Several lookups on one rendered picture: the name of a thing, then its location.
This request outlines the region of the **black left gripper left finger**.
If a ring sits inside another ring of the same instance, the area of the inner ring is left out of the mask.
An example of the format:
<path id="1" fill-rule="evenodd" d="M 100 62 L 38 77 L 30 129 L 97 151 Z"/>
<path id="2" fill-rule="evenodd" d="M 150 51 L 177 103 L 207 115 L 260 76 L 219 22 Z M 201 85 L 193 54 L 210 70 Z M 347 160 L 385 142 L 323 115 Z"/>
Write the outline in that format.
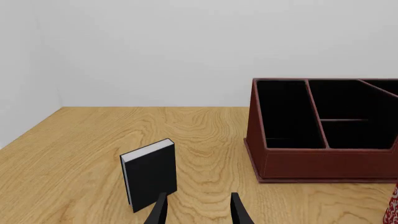
<path id="1" fill-rule="evenodd" d="M 162 192 L 155 203 L 151 213 L 144 224 L 165 224 L 167 218 L 168 200 L 167 194 Z"/>

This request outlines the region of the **black book with white pages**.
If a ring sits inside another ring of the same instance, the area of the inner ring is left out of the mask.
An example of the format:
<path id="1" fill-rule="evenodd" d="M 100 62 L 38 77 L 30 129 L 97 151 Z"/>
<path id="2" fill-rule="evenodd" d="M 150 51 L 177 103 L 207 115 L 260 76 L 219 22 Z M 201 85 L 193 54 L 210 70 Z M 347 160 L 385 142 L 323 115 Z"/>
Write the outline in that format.
<path id="1" fill-rule="evenodd" d="M 127 201 L 134 213 L 155 203 L 159 194 L 177 191 L 175 143 L 167 138 L 119 156 Z"/>

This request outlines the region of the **red-brown desk caddy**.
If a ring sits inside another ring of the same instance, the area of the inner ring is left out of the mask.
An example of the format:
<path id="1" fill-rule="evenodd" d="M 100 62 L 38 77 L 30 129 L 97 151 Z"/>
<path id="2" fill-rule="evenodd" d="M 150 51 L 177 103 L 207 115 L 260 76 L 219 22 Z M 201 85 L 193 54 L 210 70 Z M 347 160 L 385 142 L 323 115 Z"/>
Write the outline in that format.
<path id="1" fill-rule="evenodd" d="M 255 78 L 258 182 L 398 182 L 398 78 Z"/>

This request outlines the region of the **red and white patterned mug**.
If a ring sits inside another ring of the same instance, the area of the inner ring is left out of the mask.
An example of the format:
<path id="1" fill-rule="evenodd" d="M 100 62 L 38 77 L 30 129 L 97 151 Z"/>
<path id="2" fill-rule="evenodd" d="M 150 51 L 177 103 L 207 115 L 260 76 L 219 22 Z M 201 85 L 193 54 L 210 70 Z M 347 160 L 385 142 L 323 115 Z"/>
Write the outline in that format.
<path id="1" fill-rule="evenodd" d="M 383 224 L 398 224 L 398 184 L 396 184 L 382 219 Z"/>

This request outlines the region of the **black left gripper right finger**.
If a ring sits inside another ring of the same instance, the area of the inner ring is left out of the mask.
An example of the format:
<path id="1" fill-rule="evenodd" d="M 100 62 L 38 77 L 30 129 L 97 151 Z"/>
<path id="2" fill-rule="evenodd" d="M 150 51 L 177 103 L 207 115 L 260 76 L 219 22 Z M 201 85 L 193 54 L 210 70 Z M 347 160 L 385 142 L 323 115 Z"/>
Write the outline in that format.
<path id="1" fill-rule="evenodd" d="M 254 224 L 237 192 L 231 193 L 230 209 L 233 224 Z"/>

